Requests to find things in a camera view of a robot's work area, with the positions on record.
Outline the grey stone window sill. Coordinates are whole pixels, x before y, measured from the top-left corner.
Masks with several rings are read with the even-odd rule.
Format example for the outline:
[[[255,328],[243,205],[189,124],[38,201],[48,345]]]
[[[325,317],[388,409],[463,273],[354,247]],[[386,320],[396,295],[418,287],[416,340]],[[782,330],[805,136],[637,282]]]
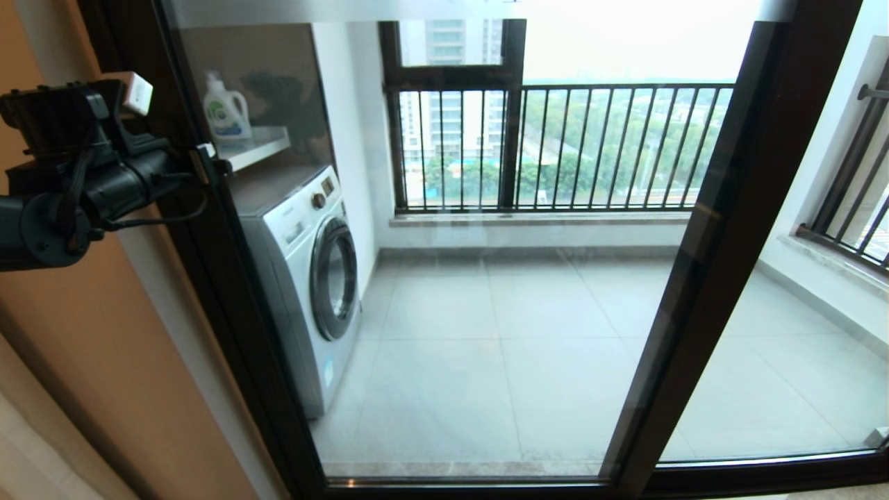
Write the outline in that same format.
[[[687,224],[690,211],[641,212],[467,212],[396,215],[390,228],[506,227],[506,226],[606,226]]]
[[[799,253],[814,263],[841,275],[870,294],[889,301],[889,276],[880,274],[857,260],[848,259],[847,254],[836,252],[817,242],[794,236],[779,236],[776,241],[782,247]]]

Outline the white laundry detergent bottle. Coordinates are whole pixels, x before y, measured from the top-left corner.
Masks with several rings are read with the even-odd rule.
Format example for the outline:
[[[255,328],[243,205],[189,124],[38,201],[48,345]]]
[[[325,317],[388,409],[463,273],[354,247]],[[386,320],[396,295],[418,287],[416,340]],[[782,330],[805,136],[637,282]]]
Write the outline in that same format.
[[[202,106],[214,142],[253,139],[247,99],[241,92],[226,89],[218,71],[206,71]]]

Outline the dark framed fixed glass panel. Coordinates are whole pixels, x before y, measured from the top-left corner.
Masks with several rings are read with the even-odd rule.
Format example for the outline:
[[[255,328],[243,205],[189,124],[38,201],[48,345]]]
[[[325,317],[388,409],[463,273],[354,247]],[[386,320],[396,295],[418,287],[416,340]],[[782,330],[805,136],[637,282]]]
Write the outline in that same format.
[[[889,480],[889,301],[776,241],[813,221],[889,63],[889,0],[742,6],[703,60],[734,90],[691,218],[609,284],[633,361],[598,469],[615,498]]]

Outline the dark brown wall panel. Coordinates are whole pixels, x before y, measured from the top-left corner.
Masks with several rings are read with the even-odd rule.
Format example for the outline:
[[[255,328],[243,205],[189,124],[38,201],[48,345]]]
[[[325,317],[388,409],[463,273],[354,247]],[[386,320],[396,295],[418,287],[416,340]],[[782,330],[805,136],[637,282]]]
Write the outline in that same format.
[[[285,158],[296,165],[336,165],[313,31],[309,24],[205,26],[177,33],[197,96],[206,74],[218,73],[240,92],[258,138],[263,128],[285,129]]]

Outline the black metal balcony railing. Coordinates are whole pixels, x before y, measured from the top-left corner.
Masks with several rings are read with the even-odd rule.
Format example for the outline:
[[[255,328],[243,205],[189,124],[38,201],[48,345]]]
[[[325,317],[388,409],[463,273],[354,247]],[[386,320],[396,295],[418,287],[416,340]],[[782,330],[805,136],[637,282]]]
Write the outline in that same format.
[[[688,213],[733,90],[392,87],[394,212]]]

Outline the white wall shelf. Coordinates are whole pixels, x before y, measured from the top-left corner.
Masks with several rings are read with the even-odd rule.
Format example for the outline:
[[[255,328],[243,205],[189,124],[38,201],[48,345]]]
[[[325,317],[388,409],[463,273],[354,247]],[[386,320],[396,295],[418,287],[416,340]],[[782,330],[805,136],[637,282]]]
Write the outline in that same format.
[[[231,161],[233,174],[291,147],[289,130],[283,126],[257,126],[253,136],[228,140],[217,148],[217,158]]]

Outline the white front-load washing machine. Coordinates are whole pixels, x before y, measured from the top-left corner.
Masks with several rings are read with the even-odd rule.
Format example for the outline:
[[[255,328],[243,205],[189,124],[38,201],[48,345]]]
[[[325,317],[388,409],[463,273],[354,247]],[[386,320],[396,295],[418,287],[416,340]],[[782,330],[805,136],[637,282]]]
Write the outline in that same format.
[[[322,418],[360,323],[358,250],[342,184],[330,165],[268,165],[233,175],[231,194],[299,404],[308,419]]]

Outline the white curtain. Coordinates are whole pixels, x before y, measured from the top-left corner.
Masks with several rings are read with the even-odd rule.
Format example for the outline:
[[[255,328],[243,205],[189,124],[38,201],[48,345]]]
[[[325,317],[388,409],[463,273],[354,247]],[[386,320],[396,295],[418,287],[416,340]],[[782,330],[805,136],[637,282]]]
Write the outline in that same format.
[[[139,500],[2,335],[0,500]]]

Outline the dark window frame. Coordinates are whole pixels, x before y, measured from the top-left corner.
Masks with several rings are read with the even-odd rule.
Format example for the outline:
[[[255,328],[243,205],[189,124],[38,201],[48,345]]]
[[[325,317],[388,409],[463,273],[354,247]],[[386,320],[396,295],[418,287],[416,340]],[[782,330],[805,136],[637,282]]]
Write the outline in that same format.
[[[503,20],[502,62],[499,65],[407,67],[402,63],[399,28],[402,22],[379,22],[382,91],[388,115],[388,145],[392,154],[394,213],[502,213],[517,207],[520,177],[520,122],[523,117],[523,72],[526,23]],[[503,145],[494,158],[422,162],[412,169],[403,161],[400,92],[502,91]]]

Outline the black metal window railing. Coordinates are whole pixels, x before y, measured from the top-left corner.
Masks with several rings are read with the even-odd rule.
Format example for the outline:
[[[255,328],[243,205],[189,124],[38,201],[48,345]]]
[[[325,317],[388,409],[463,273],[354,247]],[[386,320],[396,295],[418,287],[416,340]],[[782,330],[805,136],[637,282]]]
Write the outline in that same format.
[[[889,85],[889,62],[870,86],[878,85]],[[796,236],[889,276],[889,101],[857,94],[863,116],[822,205]]]

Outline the polished stone door threshold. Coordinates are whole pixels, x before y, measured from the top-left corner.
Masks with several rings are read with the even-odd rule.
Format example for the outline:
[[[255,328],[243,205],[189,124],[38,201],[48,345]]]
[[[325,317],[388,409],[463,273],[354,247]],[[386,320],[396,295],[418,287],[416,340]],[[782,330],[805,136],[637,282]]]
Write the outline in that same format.
[[[786,494],[762,494],[727,498],[727,500],[889,500],[889,482],[872,485],[839,487]]]

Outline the grey high-rise building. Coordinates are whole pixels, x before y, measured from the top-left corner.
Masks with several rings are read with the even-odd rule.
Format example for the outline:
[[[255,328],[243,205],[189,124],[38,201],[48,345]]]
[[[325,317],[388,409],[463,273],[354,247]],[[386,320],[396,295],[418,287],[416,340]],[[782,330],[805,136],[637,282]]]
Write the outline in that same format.
[[[434,19],[402,22],[399,41],[407,67],[499,65],[503,20]],[[503,145],[502,91],[400,92],[402,156],[422,162],[494,158]]]

